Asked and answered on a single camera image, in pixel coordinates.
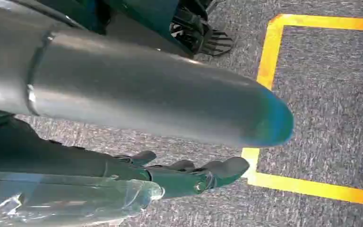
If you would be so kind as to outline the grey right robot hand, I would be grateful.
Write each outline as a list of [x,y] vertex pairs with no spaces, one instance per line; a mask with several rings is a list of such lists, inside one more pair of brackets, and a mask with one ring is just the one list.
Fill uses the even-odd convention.
[[229,51],[208,23],[216,0],[0,0],[0,199],[118,197],[138,181],[165,198],[233,183],[240,157],[150,166],[44,140],[16,115],[236,147],[288,141],[294,117],[258,82],[195,61]]

